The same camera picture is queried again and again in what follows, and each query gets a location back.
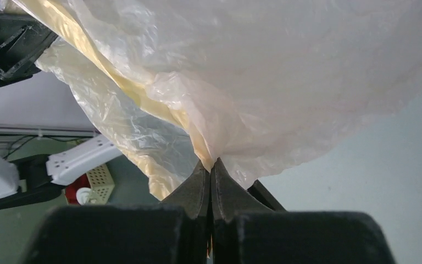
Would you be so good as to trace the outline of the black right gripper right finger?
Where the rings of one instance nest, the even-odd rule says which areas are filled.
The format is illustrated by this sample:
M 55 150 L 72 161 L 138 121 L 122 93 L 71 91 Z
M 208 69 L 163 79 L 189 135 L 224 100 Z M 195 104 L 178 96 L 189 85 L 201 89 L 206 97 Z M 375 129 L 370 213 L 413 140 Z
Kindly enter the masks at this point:
M 274 210 L 217 160 L 210 173 L 215 263 L 394 263 L 374 219 L 355 211 Z

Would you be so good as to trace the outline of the translucent cream plastic trash bag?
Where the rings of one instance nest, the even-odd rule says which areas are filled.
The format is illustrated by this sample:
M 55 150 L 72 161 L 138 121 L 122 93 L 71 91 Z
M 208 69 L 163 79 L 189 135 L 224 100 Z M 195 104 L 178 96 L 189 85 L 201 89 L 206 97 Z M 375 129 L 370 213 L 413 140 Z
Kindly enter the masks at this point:
M 36 61 L 163 199 L 221 159 L 244 188 L 422 89 L 422 1 L 17 1 Z

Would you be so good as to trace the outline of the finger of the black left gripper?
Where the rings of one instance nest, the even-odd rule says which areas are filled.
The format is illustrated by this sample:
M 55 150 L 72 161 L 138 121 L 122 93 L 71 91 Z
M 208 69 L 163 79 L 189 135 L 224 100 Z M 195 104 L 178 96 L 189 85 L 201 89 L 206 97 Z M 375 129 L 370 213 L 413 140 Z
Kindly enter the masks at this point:
M 0 10 L 0 87 L 39 73 L 35 61 L 57 37 L 30 15 Z

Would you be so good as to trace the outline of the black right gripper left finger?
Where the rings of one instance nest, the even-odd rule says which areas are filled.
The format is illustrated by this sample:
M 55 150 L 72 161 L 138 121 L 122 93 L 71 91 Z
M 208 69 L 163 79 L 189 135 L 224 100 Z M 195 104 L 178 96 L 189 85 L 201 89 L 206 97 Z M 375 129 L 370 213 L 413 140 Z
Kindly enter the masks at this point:
M 65 206 L 51 211 L 21 263 L 206 263 L 208 172 L 155 205 Z

